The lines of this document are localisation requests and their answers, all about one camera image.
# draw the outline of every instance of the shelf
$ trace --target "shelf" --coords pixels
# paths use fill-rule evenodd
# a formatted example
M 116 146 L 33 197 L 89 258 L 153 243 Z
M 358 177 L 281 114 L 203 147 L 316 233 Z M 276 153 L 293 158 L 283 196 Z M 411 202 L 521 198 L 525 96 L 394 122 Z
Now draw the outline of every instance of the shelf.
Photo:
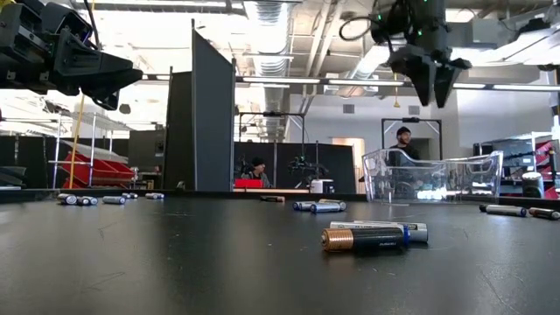
M 75 122 L 78 121 L 78 117 L 80 113 L 76 112 L 62 112 L 61 113 L 64 117 L 72 118 Z M 95 116 L 95 127 L 101 130 L 110 130 L 110 131 L 131 131 L 134 130 L 133 128 L 127 126 L 123 122 L 117 122 L 109 117 L 99 114 L 99 113 L 83 113 L 81 116 L 81 122 L 87 125 L 93 126 L 94 125 L 94 116 Z

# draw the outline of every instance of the white wall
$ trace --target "white wall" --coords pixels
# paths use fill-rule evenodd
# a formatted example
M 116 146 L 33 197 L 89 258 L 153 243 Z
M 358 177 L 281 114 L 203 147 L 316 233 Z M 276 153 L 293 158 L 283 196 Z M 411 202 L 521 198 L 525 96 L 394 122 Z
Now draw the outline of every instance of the white wall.
M 532 84 L 548 84 L 546 73 Z M 449 151 L 448 158 L 471 154 L 474 143 L 531 131 L 550 132 L 553 124 L 550 93 L 458 90 L 455 95 L 458 147 Z
M 547 74 L 532 84 L 549 84 Z M 512 137 L 531 131 L 550 131 L 552 114 L 551 93 L 453 91 L 445 108 L 431 104 L 421 107 L 421 118 L 442 120 L 444 158 L 471 156 L 473 144 L 503 137 Z M 298 112 L 301 95 L 290 98 L 291 112 Z M 379 100 L 376 97 L 343 99 L 338 96 L 315 96 L 305 118 L 309 142 L 319 140 L 330 144 L 333 137 L 359 137 L 366 142 L 366 152 L 382 147 L 381 119 L 408 117 L 408 106 L 419 105 L 416 97 L 399 97 L 400 108 L 394 108 L 394 97 Z M 354 104 L 355 114 L 342 114 L 343 104 Z M 396 124 L 386 134 L 386 147 L 395 144 Z M 431 138 L 430 156 L 438 157 L 438 135 L 423 123 L 407 124 L 413 137 Z M 301 142 L 301 129 L 289 124 L 287 140 Z
M 302 96 L 293 94 L 290 96 L 290 112 L 299 111 Z M 338 96 L 317 95 L 315 96 L 307 116 L 305 117 L 305 129 L 309 134 L 309 142 L 318 140 L 322 144 L 331 144 L 333 137 L 357 137 L 363 138 L 366 143 L 366 152 L 378 150 L 382 147 L 382 118 L 408 117 L 409 105 L 420 105 L 416 97 L 399 97 L 400 108 L 395 108 L 395 97 L 379 100 L 376 97 L 356 97 L 343 99 Z M 343 114 L 342 105 L 353 104 L 354 114 Z M 420 108 L 421 118 L 430 117 L 429 108 Z M 401 122 L 396 123 L 385 135 L 385 146 L 396 143 L 396 131 L 403 126 Z M 424 123 L 407 123 L 406 126 L 412 131 L 413 137 L 437 138 L 438 135 Z M 301 142 L 301 129 L 293 123 L 289 123 L 287 140 L 289 142 Z

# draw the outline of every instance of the exposed ceiling pipe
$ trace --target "exposed ceiling pipe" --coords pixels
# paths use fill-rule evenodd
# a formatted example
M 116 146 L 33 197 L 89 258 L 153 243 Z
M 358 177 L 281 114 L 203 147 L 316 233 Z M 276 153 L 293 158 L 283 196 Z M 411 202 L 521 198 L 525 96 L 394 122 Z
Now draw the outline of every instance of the exposed ceiling pipe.
M 255 36 L 252 49 L 256 53 L 284 55 L 289 49 L 288 34 L 292 4 L 272 2 L 246 2 L 248 18 L 255 23 Z M 257 76 L 283 77 L 288 73 L 289 60 L 284 58 L 255 58 Z M 284 89 L 264 88 L 265 111 L 287 111 L 283 108 Z M 285 120 L 263 119 L 265 133 L 276 134 L 278 128 L 285 126 Z
M 334 14 L 332 15 L 331 24 L 329 25 L 329 30 L 325 35 L 325 39 L 323 40 L 323 46 L 321 47 L 321 53 L 317 59 L 317 65 L 315 66 L 315 70 L 313 70 L 313 77 L 316 77 L 321 72 L 321 67 L 323 66 L 323 62 L 325 61 L 326 53 L 331 46 L 331 42 L 333 41 L 333 36 L 338 34 L 339 27 L 340 27 L 340 13 L 342 13 L 342 7 L 346 3 L 346 1 L 342 0 L 333 0 L 336 5 L 336 9 L 334 9 Z
M 319 49 L 319 44 L 321 43 L 321 39 L 323 38 L 323 32 L 325 31 L 325 24 L 328 18 L 329 10 L 331 9 L 331 3 L 332 1 L 323 2 L 323 7 L 321 8 L 317 29 L 315 30 L 315 34 L 313 35 L 313 42 L 311 43 L 309 58 L 307 59 L 307 64 L 305 65 L 304 77 L 308 77 L 311 74 L 313 61 L 315 61 L 315 55 L 317 54 L 317 50 Z

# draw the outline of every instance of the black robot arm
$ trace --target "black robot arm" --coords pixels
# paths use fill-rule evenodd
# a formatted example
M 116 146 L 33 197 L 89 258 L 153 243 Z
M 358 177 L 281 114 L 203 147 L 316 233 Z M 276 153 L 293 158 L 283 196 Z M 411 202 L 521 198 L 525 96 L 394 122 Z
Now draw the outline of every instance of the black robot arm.
M 94 28 L 75 10 L 56 3 L 17 0 L 0 8 L 0 88 L 44 95 L 80 91 L 115 110 L 121 88 L 142 79 L 132 61 L 99 51 Z
M 366 16 L 346 14 L 348 18 L 339 35 L 344 40 L 358 39 L 366 33 L 346 38 L 343 28 L 355 20 L 369 20 L 368 31 L 373 40 L 378 45 L 388 44 L 390 55 L 386 66 L 410 78 L 422 105 L 428 106 L 435 98 L 437 106 L 444 107 L 461 71 L 472 67 L 468 60 L 450 59 L 445 0 L 395 0 L 388 10 L 380 10 L 376 4 L 377 1 Z M 407 43 L 398 49 L 391 43 L 391 37 L 396 34 L 402 34 Z

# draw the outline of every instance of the black shirt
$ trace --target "black shirt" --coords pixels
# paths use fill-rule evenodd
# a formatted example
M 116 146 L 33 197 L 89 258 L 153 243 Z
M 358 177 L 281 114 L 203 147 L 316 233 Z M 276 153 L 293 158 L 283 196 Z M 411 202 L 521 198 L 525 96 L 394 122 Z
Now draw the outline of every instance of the black shirt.
M 420 159 L 420 152 L 418 152 L 418 150 L 414 149 L 412 146 L 407 145 L 405 147 L 399 147 L 398 145 L 393 145 L 392 147 L 390 147 L 390 149 L 401 149 L 404 151 L 404 153 L 406 153 L 410 158 L 415 159 L 415 160 L 419 160 Z M 403 165 L 403 160 L 406 157 L 404 157 L 403 154 L 400 154 L 398 152 L 390 152 L 388 154 L 388 163 L 389 166 L 413 166 L 413 165 Z

